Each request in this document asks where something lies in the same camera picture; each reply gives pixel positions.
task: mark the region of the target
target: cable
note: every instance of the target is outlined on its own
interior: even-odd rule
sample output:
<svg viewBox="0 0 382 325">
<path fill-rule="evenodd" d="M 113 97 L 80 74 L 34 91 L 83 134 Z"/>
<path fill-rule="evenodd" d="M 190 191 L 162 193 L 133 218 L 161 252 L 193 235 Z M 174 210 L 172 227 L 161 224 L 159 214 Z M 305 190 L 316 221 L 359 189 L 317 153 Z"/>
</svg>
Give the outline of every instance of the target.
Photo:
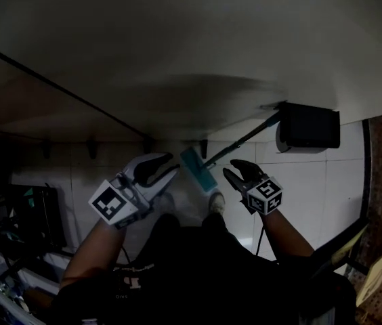
<svg viewBox="0 0 382 325">
<path fill-rule="evenodd" d="M 65 93 L 66 95 L 82 102 L 83 104 L 93 108 L 94 110 L 101 112 L 102 114 L 106 115 L 108 118 L 111 118 L 116 123 L 119 123 L 120 125 L 128 128 L 129 130 L 131 130 L 132 132 L 136 133 L 137 135 L 143 137 L 144 139 L 147 139 L 149 141 L 154 141 L 154 139 L 152 137 L 150 137 L 149 135 L 141 132 L 140 130 L 137 130 L 135 127 L 132 127 L 131 125 L 125 123 L 124 121 L 121 121 L 119 118 L 117 118 L 117 117 L 113 116 L 112 114 L 102 110 L 101 108 L 93 105 L 91 102 L 84 100 L 82 97 L 79 97 L 78 95 L 72 93 L 71 91 L 67 90 L 66 88 L 63 88 L 61 85 L 58 85 L 57 83 L 55 83 L 55 82 L 51 81 L 50 79 L 42 76 L 41 74 L 35 72 L 31 68 L 28 68 L 27 66 L 22 65 L 21 63 L 17 62 L 16 60 L 14 60 L 8 56 L 6 56 L 5 54 L 3 54 L 1 52 L 0 52 L 0 59 L 7 62 L 8 64 L 18 68 L 18 69 L 20 69 L 21 71 L 24 71 L 26 74 L 29 74 L 30 76 L 33 76 L 36 79 L 39 79 L 40 81 L 50 85 L 51 87 L 56 88 L 57 90 L 60 90 L 62 93 Z"/>
<path fill-rule="evenodd" d="M 256 250 L 256 255 L 259 255 L 259 250 L 260 250 L 260 244 L 261 244 L 261 238 L 263 237 L 263 233 L 265 232 L 265 227 L 261 227 L 260 231 L 260 237 L 259 237 L 259 243 L 257 243 L 257 250 Z"/>
<path fill-rule="evenodd" d="M 124 254 L 126 256 L 126 260 L 128 260 L 128 263 L 131 263 L 131 260 L 129 259 L 129 255 L 128 255 L 128 253 L 127 253 L 127 251 L 126 251 L 124 246 L 122 246 L 122 250 L 123 250 L 123 252 L 124 252 Z"/>
</svg>

